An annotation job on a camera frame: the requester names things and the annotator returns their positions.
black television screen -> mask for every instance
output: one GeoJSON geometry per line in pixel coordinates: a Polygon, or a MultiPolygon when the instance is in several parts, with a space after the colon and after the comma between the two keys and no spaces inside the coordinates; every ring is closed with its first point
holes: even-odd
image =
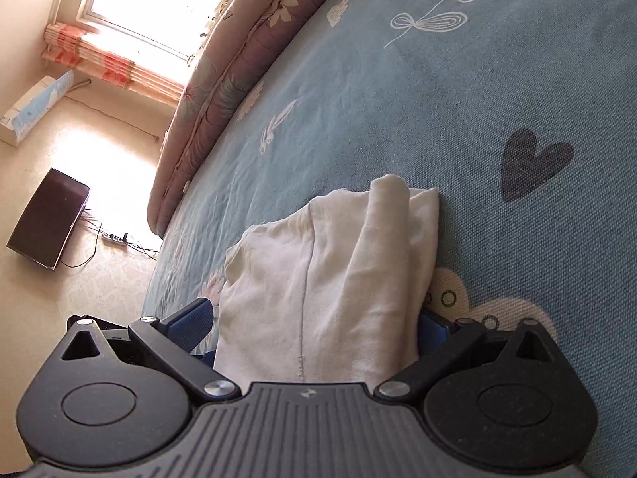
{"type": "Polygon", "coordinates": [[[24,209],[7,246],[45,268],[55,269],[86,206],[90,189],[51,169],[24,209]]]}

folded white garment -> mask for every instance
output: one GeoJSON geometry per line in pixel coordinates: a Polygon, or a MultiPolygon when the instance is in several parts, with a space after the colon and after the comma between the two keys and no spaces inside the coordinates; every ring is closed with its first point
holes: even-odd
{"type": "Polygon", "coordinates": [[[215,369],[253,381],[365,382],[417,358],[438,191],[388,174],[249,228],[226,252],[215,369]]]}

bed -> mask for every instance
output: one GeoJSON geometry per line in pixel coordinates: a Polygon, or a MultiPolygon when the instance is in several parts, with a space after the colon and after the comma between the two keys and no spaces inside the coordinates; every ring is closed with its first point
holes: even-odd
{"type": "MultiPolygon", "coordinates": [[[[268,22],[293,22],[287,3],[268,22]]],[[[149,212],[164,244],[143,314],[164,318],[198,296],[218,304],[225,250],[314,196],[367,190],[388,172],[436,186],[426,306],[499,328],[540,319],[600,413],[584,469],[633,477],[637,0],[326,0],[317,9],[243,88],[187,183],[176,179],[174,213],[149,212]]]]}

silver screw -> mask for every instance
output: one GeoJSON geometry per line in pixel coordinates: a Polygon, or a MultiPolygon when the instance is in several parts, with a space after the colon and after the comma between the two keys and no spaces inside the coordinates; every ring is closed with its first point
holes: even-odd
{"type": "Polygon", "coordinates": [[[203,391],[212,397],[224,397],[230,395],[236,389],[230,381],[211,381],[204,386],[203,391]]]}
{"type": "Polygon", "coordinates": [[[385,397],[402,397],[409,394],[411,388],[407,383],[402,381],[385,381],[378,387],[378,391],[385,397]]]}

